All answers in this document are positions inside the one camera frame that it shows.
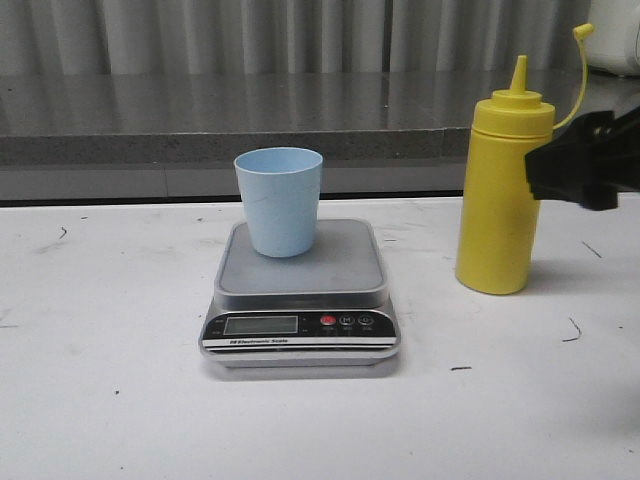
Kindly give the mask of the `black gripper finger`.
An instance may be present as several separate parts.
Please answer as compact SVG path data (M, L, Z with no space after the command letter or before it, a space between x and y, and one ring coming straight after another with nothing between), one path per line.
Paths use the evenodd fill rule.
M536 200L615 209L619 193L639 190L639 112L581 115L558 138L527 153L525 166Z

